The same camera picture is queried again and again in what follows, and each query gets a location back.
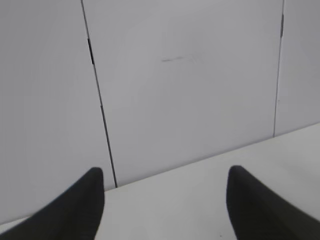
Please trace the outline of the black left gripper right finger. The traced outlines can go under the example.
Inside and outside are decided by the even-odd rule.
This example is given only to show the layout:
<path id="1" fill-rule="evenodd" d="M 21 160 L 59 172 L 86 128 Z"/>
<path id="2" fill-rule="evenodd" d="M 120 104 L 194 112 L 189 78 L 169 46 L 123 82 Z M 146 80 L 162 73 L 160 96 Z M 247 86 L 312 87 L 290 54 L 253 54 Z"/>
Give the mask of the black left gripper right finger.
<path id="1" fill-rule="evenodd" d="M 226 207 L 238 240 L 320 238 L 319 220 L 280 197 L 240 165 L 228 171 Z"/>

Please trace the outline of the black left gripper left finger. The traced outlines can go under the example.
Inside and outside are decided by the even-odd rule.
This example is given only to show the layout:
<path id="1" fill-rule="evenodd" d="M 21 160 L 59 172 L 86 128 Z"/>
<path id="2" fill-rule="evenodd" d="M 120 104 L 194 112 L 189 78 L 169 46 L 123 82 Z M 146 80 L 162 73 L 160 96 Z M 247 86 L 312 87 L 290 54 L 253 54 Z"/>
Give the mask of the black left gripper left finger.
<path id="1" fill-rule="evenodd" d="M 93 240 L 105 206 L 104 175 L 92 167 L 44 208 L 1 233 L 2 240 Z"/>

